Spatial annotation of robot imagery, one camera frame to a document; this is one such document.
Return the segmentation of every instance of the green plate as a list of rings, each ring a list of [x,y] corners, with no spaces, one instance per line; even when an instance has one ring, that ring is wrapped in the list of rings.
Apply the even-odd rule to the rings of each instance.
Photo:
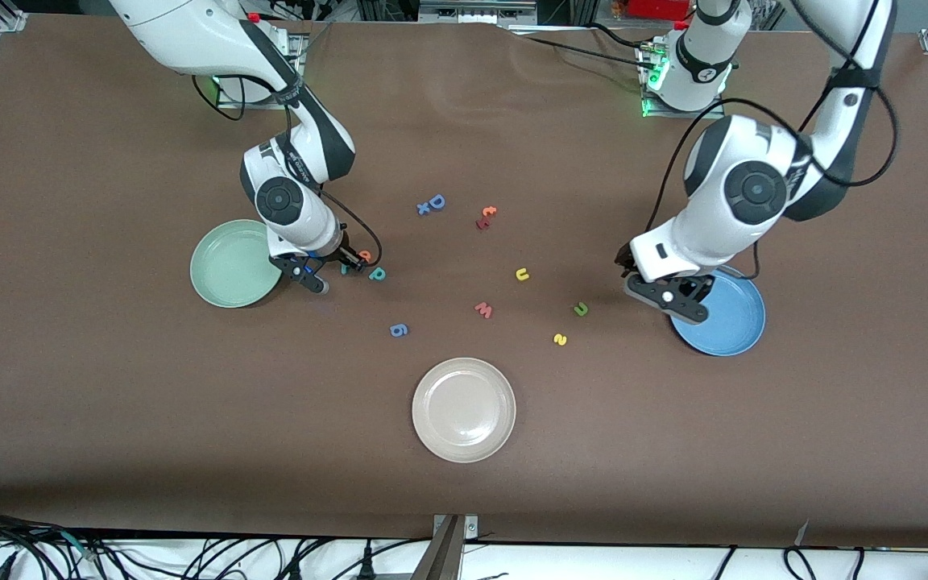
[[[235,220],[213,228],[199,242],[188,273],[196,292],[214,307],[247,307],[265,297],[281,278],[269,257],[267,226]]]

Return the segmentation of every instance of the red box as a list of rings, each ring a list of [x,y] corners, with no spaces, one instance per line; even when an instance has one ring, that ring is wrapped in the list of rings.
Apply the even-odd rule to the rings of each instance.
[[[629,0],[628,12],[642,19],[681,21],[690,13],[690,0]]]

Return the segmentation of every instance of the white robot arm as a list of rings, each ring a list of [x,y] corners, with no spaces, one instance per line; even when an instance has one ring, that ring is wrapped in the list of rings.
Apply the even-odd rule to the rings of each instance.
[[[139,43],[183,74],[247,77],[268,87],[299,118],[242,156],[242,186],[268,226],[271,261],[313,292],[328,285],[307,259],[368,267],[350,249],[345,225],[321,201],[321,185],[350,172],[350,133],[310,92],[272,41],[268,23],[251,22],[237,0],[110,0]]]
[[[846,59],[832,52],[829,93],[813,135],[797,139],[781,127],[740,115],[727,115],[700,135],[686,161],[686,208],[636,236],[616,260],[626,268],[626,293],[671,316],[706,320],[700,300],[711,290],[715,268],[757,242],[780,217],[813,219],[847,193],[847,187],[825,179],[811,156],[829,175],[850,180],[886,58],[895,0],[877,0],[874,12],[873,0],[803,0],[794,8],[853,52],[862,69],[844,67]],[[668,37],[670,67],[655,91],[663,102],[681,110],[710,106],[748,21],[747,0],[702,0],[685,34]]]

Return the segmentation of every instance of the brown table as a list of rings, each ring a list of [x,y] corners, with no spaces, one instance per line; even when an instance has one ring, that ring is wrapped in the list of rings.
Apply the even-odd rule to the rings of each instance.
[[[740,59],[730,94],[789,118],[827,64],[799,33],[752,34]],[[811,544],[928,545],[928,56],[914,38],[886,70],[897,164],[767,236],[768,328],[732,359],[696,354],[621,292],[612,258],[686,127],[640,117],[625,65],[491,26],[334,25],[309,81],[356,140],[330,191],[382,235],[387,279],[332,271],[327,296],[282,283],[217,309],[189,283],[192,248],[254,217],[240,155],[283,114],[222,120],[117,19],[34,15],[2,41],[0,511],[356,536],[472,512],[504,540],[759,545],[810,518]],[[876,110],[859,175],[889,136]],[[417,216],[438,193],[446,210]],[[683,197],[676,179],[662,217]],[[499,213],[478,232],[486,205]],[[496,364],[518,399],[511,440],[476,465],[435,458],[410,423],[417,380],[454,356]]]

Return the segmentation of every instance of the plate rim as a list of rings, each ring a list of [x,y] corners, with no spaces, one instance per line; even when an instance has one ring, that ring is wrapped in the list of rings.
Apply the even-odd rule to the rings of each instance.
[[[245,217],[240,217],[237,220],[229,220],[222,224],[217,224],[217,226],[215,226],[213,229],[210,229],[209,232],[206,232],[206,235],[203,235],[202,238],[199,239],[199,242],[196,243],[195,249],[192,249],[192,257],[188,260],[188,281],[192,283],[192,290],[195,290],[196,294],[198,294],[199,297],[202,298],[203,301],[207,302],[207,304],[214,305],[214,307],[217,307],[220,309],[240,309],[240,308],[246,308],[248,305],[257,304],[257,302],[264,300],[264,297],[267,294],[269,294],[270,291],[274,289],[274,286],[276,286],[277,283],[279,283],[279,280],[281,280],[281,271],[277,268],[274,268],[275,275],[274,275],[274,283],[272,284],[272,286],[270,286],[268,290],[265,293],[263,293],[263,295],[261,295],[261,297],[257,298],[257,300],[246,302],[245,304],[218,304],[217,301],[211,300],[211,298],[208,298],[203,294],[203,290],[200,289],[200,287],[196,284],[196,276],[194,275],[194,269],[196,267],[197,262],[201,262],[204,259],[203,256],[205,255],[206,250],[207,250],[206,247],[204,247],[204,242],[206,242],[207,239],[210,239],[210,236],[216,234],[216,232],[220,230],[221,228],[232,227],[233,224],[246,224],[246,225],[251,224],[251,228],[247,227],[246,229],[243,229],[243,230],[233,230],[233,231],[251,231],[253,232],[253,234],[261,234],[262,236],[264,236],[264,242],[266,243],[267,225],[261,221],[250,220],[250,219],[246,219]],[[222,238],[214,239],[213,243],[216,243],[218,239],[222,239]]]
[[[686,345],[689,345],[694,350],[704,353],[708,356],[729,357],[729,356],[737,356],[737,355],[747,352],[748,350],[754,348],[754,345],[758,344],[758,341],[765,334],[765,327],[767,325],[767,322],[769,322],[769,313],[767,313],[766,308],[765,308],[765,298],[761,295],[761,290],[758,289],[758,285],[754,283],[754,280],[737,278],[736,275],[743,276],[744,273],[741,271],[738,271],[738,269],[736,268],[730,267],[730,269],[733,272],[735,272],[735,275],[730,274],[730,272],[728,271],[723,271],[723,269],[717,269],[717,271],[714,272],[715,278],[722,278],[723,280],[726,280],[727,283],[732,284],[734,287],[737,287],[738,290],[743,290],[744,292],[747,292],[747,288],[741,288],[740,283],[746,283],[747,287],[752,290],[751,292],[752,296],[756,298],[755,300],[756,304],[760,305],[761,307],[761,327],[758,329],[757,333],[755,334],[755,337],[751,339],[751,341],[748,341],[747,344],[745,345],[741,344],[740,347],[736,350],[736,352],[707,350],[707,349],[701,348],[701,346],[696,346],[695,344],[693,344],[693,342],[690,341],[690,339],[684,334],[684,330],[683,330],[684,328],[689,328],[689,327],[695,328],[696,325],[689,324],[689,323],[682,323],[681,320],[675,319],[675,317],[668,317],[668,318],[671,318],[671,325],[675,329],[675,333],[680,335],[680,338],[682,338],[682,341],[685,342]]]
[[[509,417],[505,419],[508,421],[508,425],[506,429],[504,430],[503,437],[501,437],[501,440],[499,441],[499,443],[494,445],[493,448],[490,448],[489,451],[483,452],[483,454],[480,454],[478,456],[474,456],[474,458],[464,458],[464,459],[447,458],[445,455],[437,452],[435,449],[432,449],[431,445],[429,445],[429,442],[425,440],[424,436],[422,436],[422,432],[417,428],[417,425],[419,424],[419,418],[420,418],[419,415],[421,414],[419,412],[420,403],[425,398],[425,393],[422,391],[422,386],[426,383],[427,379],[431,377],[431,375],[435,375],[436,372],[439,371],[439,368],[444,367],[444,366],[449,366],[449,364],[451,363],[478,363],[480,364],[480,366],[483,366],[487,368],[488,370],[493,371],[495,375],[498,375],[498,377],[503,379],[503,384],[506,387],[504,389],[504,392],[506,393],[506,396],[507,396],[506,397],[507,407],[508,407],[507,410],[508,410]],[[445,462],[461,463],[462,465],[463,463],[476,463],[476,462],[481,462],[482,460],[485,460],[488,458],[492,458],[492,456],[495,455],[497,451],[500,451],[500,449],[502,449],[503,446],[506,445],[506,443],[508,443],[509,440],[511,440],[511,435],[513,433],[513,430],[515,430],[516,419],[518,419],[518,400],[515,397],[515,389],[513,389],[513,386],[511,386],[511,381],[508,381],[508,378],[506,378],[506,375],[504,375],[503,372],[499,368],[494,366],[493,363],[490,363],[489,361],[486,361],[486,360],[482,360],[480,358],[471,357],[471,356],[459,356],[459,357],[454,357],[454,358],[448,358],[446,360],[441,361],[440,363],[436,363],[434,367],[429,368],[428,371],[425,372],[423,377],[420,378],[420,381],[417,381],[417,386],[415,387],[415,391],[413,392],[412,401],[410,401],[410,421],[413,424],[413,432],[415,432],[415,434],[417,435],[417,438],[419,438],[420,443],[422,443],[422,445],[425,446],[425,449],[428,449],[429,452],[435,455],[436,458],[445,460]]]

